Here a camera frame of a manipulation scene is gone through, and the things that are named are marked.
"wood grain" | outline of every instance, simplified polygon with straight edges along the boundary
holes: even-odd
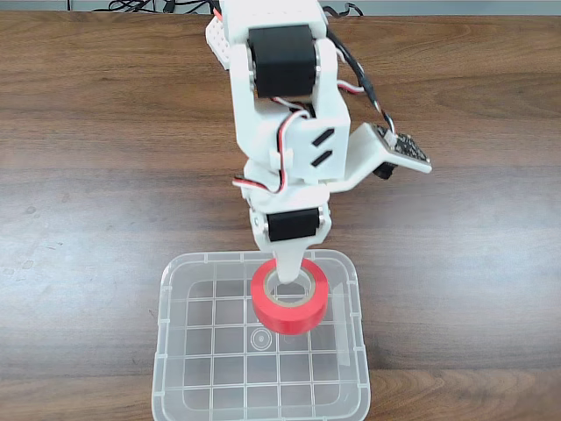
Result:
[[[0,14],[0,419],[151,419],[163,268],[255,248],[206,20]],[[561,419],[561,19],[333,25],[435,167],[331,199],[372,418]]]

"clear plastic box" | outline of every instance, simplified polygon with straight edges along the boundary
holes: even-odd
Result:
[[[327,275],[323,322],[301,336],[255,317],[250,284],[268,253],[184,254],[164,271],[154,361],[156,421],[359,421],[370,406],[359,288],[351,261],[308,251]],[[306,291],[275,289],[299,299]]]

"black cable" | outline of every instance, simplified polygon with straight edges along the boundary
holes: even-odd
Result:
[[[368,100],[372,103],[374,108],[382,115],[386,123],[389,125],[392,132],[395,132],[395,125],[393,119],[387,114],[382,108],[380,107],[380,103],[378,102],[378,98],[376,96],[376,91],[374,90],[374,85],[370,81],[370,78],[366,75],[360,63],[355,59],[349,49],[343,44],[341,39],[335,35],[335,33],[327,27],[327,38],[329,38],[335,47],[338,48],[341,53],[343,53],[344,60],[349,64],[352,69],[352,72],[357,76],[357,80],[359,81],[359,86],[362,86],[365,89],[366,96],[368,96]]]
[[[186,11],[185,14],[186,15],[190,15],[191,13],[195,13],[196,11],[198,11],[199,9],[201,9],[205,4],[207,4],[208,1],[207,0],[202,0],[201,4],[195,6],[193,9],[191,9],[190,11]]]
[[[349,16],[349,13],[351,13],[351,9],[355,10],[359,16],[365,16],[365,14],[362,12],[362,10],[355,4],[355,3],[345,3],[344,4],[344,11],[342,12],[337,12],[335,9],[333,9],[331,6],[324,6],[323,7],[323,11],[326,11],[327,13],[329,13],[332,17],[334,18],[342,18],[345,16]]]
[[[130,12],[145,11],[148,13],[158,13],[155,11],[155,4],[153,4],[153,11],[145,9],[145,6],[151,1],[153,0],[112,0],[107,6],[107,9],[95,9],[93,11],[122,11],[128,7],[129,9],[126,11]]]

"white robotic arm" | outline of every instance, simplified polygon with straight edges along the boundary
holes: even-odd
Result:
[[[221,5],[207,41],[230,70],[236,137],[248,158],[233,184],[249,203],[255,242],[273,252],[280,282],[289,283],[306,249],[329,233],[330,193],[352,189],[372,172],[387,179],[396,166],[429,173],[430,161],[394,132],[386,113],[391,130],[362,124],[349,136],[337,85],[337,50],[344,47],[330,37],[317,0]],[[346,49],[339,54],[352,60]],[[383,112],[367,78],[359,81]]]

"wire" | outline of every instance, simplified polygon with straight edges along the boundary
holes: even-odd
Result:
[[[109,2],[107,9],[95,9],[93,11],[121,11],[122,9],[127,9],[126,11],[137,12],[146,11],[148,13],[157,13],[157,11],[151,11],[150,9],[145,9],[145,6],[149,4],[152,0],[112,0]]]
[[[345,3],[344,11],[341,12],[337,12],[331,6],[323,7],[323,11],[329,13],[334,18],[343,18],[345,16],[349,16],[349,13],[351,13],[351,9],[355,10],[359,16],[365,16],[362,10],[355,3]]]
[[[285,107],[288,107],[291,110],[306,110],[306,108],[302,103],[291,103],[286,99],[282,99],[280,96],[272,97],[271,101],[273,101],[274,103],[279,103],[280,105],[284,105]]]
[[[348,83],[347,81],[337,81],[337,86],[339,87],[339,89],[342,89],[353,95],[363,94],[365,92],[365,89],[362,86],[355,86]]]
[[[387,125],[389,125],[390,130],[394,134],[396,134],[393,119],[381,108],[376,96],[376,91],[374,90],[374,85],[370,81],[370,78],[368,78],[368,76],[366,75],[365,70],[362,68],[360,63],[352,56],[349,49],[329,27],[327,27],[327,38],[329,38],[333,42],[333,44],[335,44],[335,48],[341,52],[341,59],[346,61],[346,63],[351,67],[354,74],[357,76],[359,87],[362,87],[364,89],[366,96],[368,96],[368,99],[370,100],[376,111],[382,115],[384,120],[386,120]]]
[[[306,110],[299,110],[291,113],[288,117],[286,117],[282,123],[280,123],[279,129],[277,130],[277,152],[280,155],[280,171],[279,171],[279,188],[277,190],[270,190],[265,184],[261,182],[255,182],[254,180],[247,180],[243,177],[236,177],[232,181],[232,184],[236,187],[240,188],[249,188],[249,189],[263,189],[269,193],[277,195],[281,193],[288,185],[288,177],[287,171],[284,165],[284,145],[286,141],[286,135],[288,127],[294,123],[295,120],[298,118],[310,118],[309,112]]]

